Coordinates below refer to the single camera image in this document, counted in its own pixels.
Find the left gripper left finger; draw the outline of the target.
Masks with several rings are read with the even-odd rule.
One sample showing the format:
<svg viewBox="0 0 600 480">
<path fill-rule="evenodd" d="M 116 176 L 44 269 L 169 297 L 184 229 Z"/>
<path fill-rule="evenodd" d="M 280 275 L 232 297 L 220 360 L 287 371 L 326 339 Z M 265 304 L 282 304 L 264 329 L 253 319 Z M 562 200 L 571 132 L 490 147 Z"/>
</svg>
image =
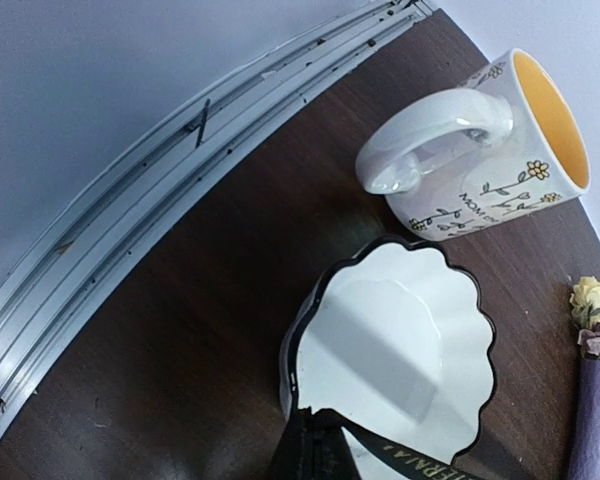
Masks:
<svg viewBox="0 0 600 480">
<path fill-rule="evenodd" d="M 310 408 L 295 410 L 289 417 L 267 470 L 267 478 L 305 480 L 313 478 L 313 414 Z"/>
</svg>

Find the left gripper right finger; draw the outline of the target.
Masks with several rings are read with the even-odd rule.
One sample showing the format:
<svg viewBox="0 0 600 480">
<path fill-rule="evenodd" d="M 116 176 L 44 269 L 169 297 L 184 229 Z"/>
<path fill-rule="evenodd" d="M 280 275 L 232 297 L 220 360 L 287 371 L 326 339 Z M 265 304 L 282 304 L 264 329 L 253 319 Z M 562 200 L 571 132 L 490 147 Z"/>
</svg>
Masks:
<svg viewBox="0 0 600 480">
<path fill-rule="evenodd" d="M 331 409 L 318 411 L 312 420 L 312 478 L 360 478 L 342 430 L 342 422 Z"/>
</svg>

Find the black printed ribbon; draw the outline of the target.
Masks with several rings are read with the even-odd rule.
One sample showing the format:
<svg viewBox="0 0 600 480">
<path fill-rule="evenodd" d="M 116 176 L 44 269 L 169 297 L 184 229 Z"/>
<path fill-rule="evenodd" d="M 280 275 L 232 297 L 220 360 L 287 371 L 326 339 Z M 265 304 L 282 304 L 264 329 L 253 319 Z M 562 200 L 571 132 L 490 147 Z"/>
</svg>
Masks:
<svg viewBox="0 0 600 480">
<path fill-rule="evenodd" d="M 374 457 L 406 479 L 478 479 L 478 476 L 388 440 L 348 419 L 342 419 L 340 423 Z"/>
</svg>

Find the purple pink wrapping paper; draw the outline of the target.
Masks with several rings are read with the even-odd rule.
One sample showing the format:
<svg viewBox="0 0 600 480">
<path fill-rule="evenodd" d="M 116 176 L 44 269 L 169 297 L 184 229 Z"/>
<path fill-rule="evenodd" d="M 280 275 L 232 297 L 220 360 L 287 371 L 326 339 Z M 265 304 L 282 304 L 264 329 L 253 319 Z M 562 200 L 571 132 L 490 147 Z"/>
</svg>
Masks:
<svg viewBox="0 0 600 480">
<path fill-rule="evenodd" d="M 567 479 L 600 479 L 600 360 L 583 359 Z"/>
</svg>

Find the cream rose flower stem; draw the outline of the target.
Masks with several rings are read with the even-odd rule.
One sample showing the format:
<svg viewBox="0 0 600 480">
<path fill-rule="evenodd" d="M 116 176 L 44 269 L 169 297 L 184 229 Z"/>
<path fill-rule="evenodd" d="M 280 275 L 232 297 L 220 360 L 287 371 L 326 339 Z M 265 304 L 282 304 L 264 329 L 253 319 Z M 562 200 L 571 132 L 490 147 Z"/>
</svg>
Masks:
<svg viewBox="0 0 600 480">
<path fill-rule="evenodd" d="M 581 277 L 572 286 L 569 304 L 582 355 L 600 360 L 600 282 L 594 276 Z"/>
</svg>

